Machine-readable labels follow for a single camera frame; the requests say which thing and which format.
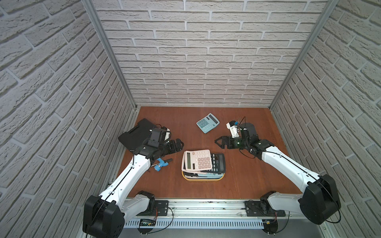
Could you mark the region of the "aluminium rail frame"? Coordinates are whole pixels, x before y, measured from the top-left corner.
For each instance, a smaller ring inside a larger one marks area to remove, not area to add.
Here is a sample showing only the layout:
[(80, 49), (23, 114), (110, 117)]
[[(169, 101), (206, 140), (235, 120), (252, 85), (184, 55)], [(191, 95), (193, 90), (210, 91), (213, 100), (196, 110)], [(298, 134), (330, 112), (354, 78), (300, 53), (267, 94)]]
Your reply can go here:
[[(276, 220), (278, 232), (282, 221), (305, 219), (303, 214), (285, 211), (286, 217), (247, 217), (242, 199), (159, 199), (168, 200), (167, 216), (135, 216), (124, 228), (136, 228), (141, 234), (153, 234), (164, 229), (263, 229), (262, 220)], [(139, 227), (140, 219), (156, 220), (155, 227)]]

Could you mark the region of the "left controller board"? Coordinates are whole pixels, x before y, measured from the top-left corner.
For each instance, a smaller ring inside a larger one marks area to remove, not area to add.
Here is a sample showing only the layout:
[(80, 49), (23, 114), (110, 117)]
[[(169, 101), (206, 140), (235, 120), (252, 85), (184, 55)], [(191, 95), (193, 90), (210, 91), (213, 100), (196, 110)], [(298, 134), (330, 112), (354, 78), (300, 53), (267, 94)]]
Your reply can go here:
[(152, 219), (140, 219), (139, 227), (155, 227), (156, 220)]

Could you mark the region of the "right connector plug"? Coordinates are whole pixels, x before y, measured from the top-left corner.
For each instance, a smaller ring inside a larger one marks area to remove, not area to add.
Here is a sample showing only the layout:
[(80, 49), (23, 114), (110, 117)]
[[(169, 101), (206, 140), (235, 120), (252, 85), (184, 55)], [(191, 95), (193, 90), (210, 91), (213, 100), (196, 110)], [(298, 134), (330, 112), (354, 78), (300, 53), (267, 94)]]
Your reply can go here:
[(262, 220), (263, 229), (267, 235), (275, 235), (278, 231), (278, 222), (276, 220)]

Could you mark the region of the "blue handled hammer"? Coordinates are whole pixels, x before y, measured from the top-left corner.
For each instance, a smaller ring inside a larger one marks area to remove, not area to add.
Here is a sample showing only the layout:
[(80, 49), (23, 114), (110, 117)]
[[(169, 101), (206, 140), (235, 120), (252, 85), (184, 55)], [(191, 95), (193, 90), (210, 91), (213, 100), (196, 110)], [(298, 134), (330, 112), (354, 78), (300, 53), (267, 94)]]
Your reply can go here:
[(160, 171), (163, 167), (166, 167), (169, 165), (170, 162), (172, 162), (173, 159), (167, 159), (167, 160), (163, 160), (161, 158), (158, 158), (157, 159), (157, 162), (156, 164), (152, 165), (154, 167), (154, 169), (156, 171)]

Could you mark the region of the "teal calculator keys up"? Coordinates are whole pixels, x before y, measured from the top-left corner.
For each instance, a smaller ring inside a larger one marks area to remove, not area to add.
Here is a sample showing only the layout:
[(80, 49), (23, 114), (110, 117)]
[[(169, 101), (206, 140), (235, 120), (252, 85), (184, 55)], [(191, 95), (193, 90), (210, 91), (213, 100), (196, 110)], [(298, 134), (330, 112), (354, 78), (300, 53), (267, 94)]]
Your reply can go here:
[(208, 133), (212, 129), (216, 128), (219, 124), (220, 121), (212, 113), (209, 113), (207, 116), (196, 123), (196, 125), (201, 129), (203, 133)]

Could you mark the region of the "yellow storage tray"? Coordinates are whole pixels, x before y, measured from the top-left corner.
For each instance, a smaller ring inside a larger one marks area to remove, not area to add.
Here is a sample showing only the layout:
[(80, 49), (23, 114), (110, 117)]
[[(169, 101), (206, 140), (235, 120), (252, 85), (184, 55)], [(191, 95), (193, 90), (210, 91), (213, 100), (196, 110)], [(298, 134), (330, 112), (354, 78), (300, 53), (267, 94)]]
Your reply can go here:
[(183, 176), (183, 178), (184, 179), (186, 179), (186, 180), (188, 180), (188, 181), (219, 181), (219, 180), (221, 180), (221, 179), (187, 179), (187, 178), (185, 178), (184, 177), (184, 175), (183, 175), (183, 171), (182, 171), (182, 176)]

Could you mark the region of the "black tool case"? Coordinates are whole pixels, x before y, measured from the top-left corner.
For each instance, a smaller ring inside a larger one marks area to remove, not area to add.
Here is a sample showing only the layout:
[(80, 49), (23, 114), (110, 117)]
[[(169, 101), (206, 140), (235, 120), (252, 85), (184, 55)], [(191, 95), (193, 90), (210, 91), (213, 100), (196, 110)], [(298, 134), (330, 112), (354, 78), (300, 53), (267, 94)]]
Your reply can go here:
[(156, 128), (155, 124), (144, 118), (137, 126), (122, 133), (118, 140), (128, 151), (134, 152), (150, 136), (153, 128)]

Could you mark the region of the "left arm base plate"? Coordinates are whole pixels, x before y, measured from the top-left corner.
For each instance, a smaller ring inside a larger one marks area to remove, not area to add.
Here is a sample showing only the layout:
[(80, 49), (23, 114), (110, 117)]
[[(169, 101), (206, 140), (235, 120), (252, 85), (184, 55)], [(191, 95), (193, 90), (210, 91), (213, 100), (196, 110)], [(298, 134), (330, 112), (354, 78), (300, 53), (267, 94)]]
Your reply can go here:
[(168, 200), (155, 200), (153, 203), (150, 202), (148, 208), (144, 212), (138, 214), (138, 216), (151, 216), (151, 217), (155, 217), (156, 215), (159, 217), (167, 216), (168, 205), (169, 205)]

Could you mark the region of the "small pink calculator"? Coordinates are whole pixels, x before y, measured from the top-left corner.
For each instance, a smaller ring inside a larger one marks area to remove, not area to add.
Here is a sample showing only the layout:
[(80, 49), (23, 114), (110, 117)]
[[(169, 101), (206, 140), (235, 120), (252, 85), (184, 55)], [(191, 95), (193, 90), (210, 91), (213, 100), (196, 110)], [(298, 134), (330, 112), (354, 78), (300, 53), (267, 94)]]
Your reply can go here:
[(213, 168), (210, 150), (185, 151), (182, 160), (182, 171), (202, 172)]

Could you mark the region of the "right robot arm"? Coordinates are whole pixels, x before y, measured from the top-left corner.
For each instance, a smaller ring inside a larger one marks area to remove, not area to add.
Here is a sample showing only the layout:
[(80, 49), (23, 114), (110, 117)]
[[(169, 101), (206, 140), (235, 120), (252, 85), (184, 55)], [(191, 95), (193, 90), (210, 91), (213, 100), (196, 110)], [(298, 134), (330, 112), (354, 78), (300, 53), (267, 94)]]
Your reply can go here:
[(260, 139), (251, 123), (227, 123), (230, 136), (215, 140), (222, 149), (247, 150), (259, 160), (271, 165), (286, 176), (299, 190), (299, 194), (270, 191), (260, 198), (260, 211), (268, 216), (275, 211), (303, 214), (309, 221), (320, 225), (338, 213), (341, 203), (335, 180), (300, 165), (283, 153), (272, 142)]

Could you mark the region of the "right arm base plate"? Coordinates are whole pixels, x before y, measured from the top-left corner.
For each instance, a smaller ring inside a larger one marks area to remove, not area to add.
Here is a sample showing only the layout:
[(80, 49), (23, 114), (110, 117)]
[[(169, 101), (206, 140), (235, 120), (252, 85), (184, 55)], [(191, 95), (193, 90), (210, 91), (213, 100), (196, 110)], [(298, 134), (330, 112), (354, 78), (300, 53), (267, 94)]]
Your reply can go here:
[(273, 210), (263, 201), (247, 200), (244, 204), (247, 217), (286, 217), (284, 210)]

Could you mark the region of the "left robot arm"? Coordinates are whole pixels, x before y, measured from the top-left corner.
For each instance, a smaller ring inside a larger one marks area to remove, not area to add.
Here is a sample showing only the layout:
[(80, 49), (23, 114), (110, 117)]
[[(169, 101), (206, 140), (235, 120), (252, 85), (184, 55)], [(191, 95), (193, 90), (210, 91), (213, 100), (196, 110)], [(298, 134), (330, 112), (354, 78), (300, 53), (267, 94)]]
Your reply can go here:
[(127, 196), (154, 162), (166, 155), (182, 151), (184, 143), (172, 140), (167, 128), (153, 128), (134, 151), (132, 160), (116, 180), (98, 196), (91, 195), (84, 204), (82, 230), (95, 238), (117, 238), (127, 221), (146, 213), (155, 215), (155, 196), (140, 191), (134, 198)]

